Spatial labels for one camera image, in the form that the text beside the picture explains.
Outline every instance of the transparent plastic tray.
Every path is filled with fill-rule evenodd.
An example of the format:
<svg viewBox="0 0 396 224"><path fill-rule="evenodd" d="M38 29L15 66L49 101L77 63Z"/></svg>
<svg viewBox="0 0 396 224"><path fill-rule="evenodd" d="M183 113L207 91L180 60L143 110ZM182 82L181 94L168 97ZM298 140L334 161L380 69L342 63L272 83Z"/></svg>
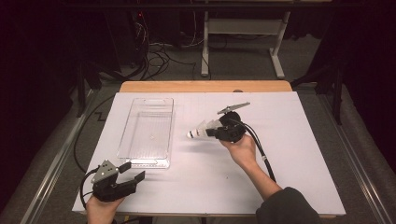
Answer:
<svg viewBox="0 0 396 224"><path fill-rule="evenodd" d="M118 157L134 168L168 168L173 99L134 99Z"/></svg>

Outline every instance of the white metal stand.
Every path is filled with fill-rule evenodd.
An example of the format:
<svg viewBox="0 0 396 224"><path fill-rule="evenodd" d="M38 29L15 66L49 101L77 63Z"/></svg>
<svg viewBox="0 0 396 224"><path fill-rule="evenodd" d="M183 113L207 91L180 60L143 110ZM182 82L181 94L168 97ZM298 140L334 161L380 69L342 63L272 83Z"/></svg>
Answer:
<svg viewBox="0 0 396 224"><path fill-rule="evenodd" d="M240 34L240 35L277 35L276 45L270 48L270 56L276 70L276 76L284 79L282 66L277 54L283 35L288 25L290 12L285 12L283 20L235 20L235 19L209 19L208 12L205 13L204 48L202 53L201 76L209 75L209 48L207 46L209 34Z"/></svg>

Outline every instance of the wrist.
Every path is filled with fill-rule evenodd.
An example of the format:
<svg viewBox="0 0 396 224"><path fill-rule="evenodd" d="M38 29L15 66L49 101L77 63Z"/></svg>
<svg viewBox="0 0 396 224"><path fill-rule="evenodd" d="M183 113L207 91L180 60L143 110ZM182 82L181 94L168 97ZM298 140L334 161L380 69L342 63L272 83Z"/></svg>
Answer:
<svg viewBox="0 0 396 224"><path fill-rule="evenodd" d="M258 170L261 170L262 168L259 166L259 164L255 161L253 162L246 162L241 165L241 168L245 171L247 175L250 175L254 172L257 172Z"/></svg>

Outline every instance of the white paper sheet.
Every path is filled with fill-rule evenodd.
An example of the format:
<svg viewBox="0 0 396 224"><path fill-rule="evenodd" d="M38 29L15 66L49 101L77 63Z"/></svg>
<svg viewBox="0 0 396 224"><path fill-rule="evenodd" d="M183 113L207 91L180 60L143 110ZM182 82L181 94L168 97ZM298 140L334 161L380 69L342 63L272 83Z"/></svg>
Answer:
<svg viewBox="0 0 396 224"><path fill-rule="evenodd" d="M277 183L299 190L322 215L343 215L329 170L306 119L296 92L266 93L118 93L92 156L89 170L110 160L116 166L117 150L134 98L173 98L175 117L171 161L167 170L146 170L146 179L119 207L119 212L173 215L254 215L262 204L246 174L218 140L186 137L204 119L218 119L227 105L250 102L236 112L259 136ZM257 152L262 169L266 167ZM132 179L142 170L119 175ZM90 179L84 192L92 190ZM77 196L73 211L83 211Z"/></svg>

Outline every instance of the gray carpet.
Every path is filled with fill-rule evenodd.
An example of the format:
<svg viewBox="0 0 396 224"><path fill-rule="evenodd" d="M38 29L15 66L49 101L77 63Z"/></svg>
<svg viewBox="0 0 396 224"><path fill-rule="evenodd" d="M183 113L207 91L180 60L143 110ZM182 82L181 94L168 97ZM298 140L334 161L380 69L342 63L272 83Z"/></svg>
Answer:
<svg viewBox="0 0 396 224"><path fill-rule="evenodd" d="M209 54L211 79L276 79L275 71L267 52L267 48L271 47L274 41L272 37L256 40L231 38L228 39L225 49L218 49L224 46L224 42L222 38L212 37L211 42L209 42L209 45L214 47ZM304 75L315 54L318 43L319 40L309 36L298 41L285 40L283 42L279 52L279 59L282 63L286 80L294 80ZM175 49L167 47L166 52L174 60L183 62L183 64L170 62L163 73L152 79L209 79L209 77L200 77L201 48ZM151 62L153 64L157 63L155 60L158 59L153 59ZM153 74L156 69L155 66L151 66L149 71ZM315 94L313 86L312 84L302 85L295 90L299 93L304 111L346 209L345 216L323 219L322 221L323 223L340 224L381 223L378 221L378 217L373 212L373 207L369 204L366 195L362 191L361 182L351 168L353 165L346 154L345 141L340 138L339 132L334 127L332 118L323 103L323 97ZM106 81L93 102L92 108L106 100L93 111L96 113L92 113L85 123L76 144L78 160L85 168L90 162L91 155L105 124L98 118L100 114L102 114L102 118L106 117L112 102L112 98L109 99L109 97L116 93L119 88L120 83ZM30 169L16 189L6 209L2 212L0 223L21 222L52 161L73 129L73 125L77 122L77 97L74 94L72 98L75 99L73 108L36 154ZM364 167L376 187L382 200L381 202L389 212L396 211L395 174L389 169L370 134L367 133L347 94L347 90L343 92L342 121L347 139L355 149L362 167ZM84 174L75 163L73 153L69 154L36 223L85 223L86 219L83 215L71 212L73 203L78 195L79 183L83 176ZM389 215L393 220L396 220L396 216L393 213ZM175 223L174 220L160 219L157 221L158 223L161 223L161 221L162 223ZM208 223L233 223L233 221L247 223L246 220L236 220L235 218L210 218Z"/></svg>

